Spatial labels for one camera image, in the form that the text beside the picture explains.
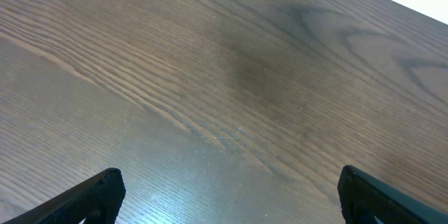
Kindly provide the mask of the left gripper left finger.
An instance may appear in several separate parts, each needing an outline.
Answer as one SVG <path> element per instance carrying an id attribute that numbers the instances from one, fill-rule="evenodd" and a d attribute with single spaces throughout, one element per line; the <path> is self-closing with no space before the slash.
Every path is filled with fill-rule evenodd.
<path id="1" fill-rule="evenodd" d="M 121 171 L 108 168 L 5 224 L 114 224 L 125 193 Z"/>

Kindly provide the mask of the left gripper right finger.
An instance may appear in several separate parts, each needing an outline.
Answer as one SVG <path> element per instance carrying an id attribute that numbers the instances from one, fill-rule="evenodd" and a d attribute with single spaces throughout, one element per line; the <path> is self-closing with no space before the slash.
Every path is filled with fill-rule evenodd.
<path id="1" fill-rule="evenodd" d="M 342 168 L 337 190 L 346 224 L 447 224 L 447 214 L 351 165 Z"/>

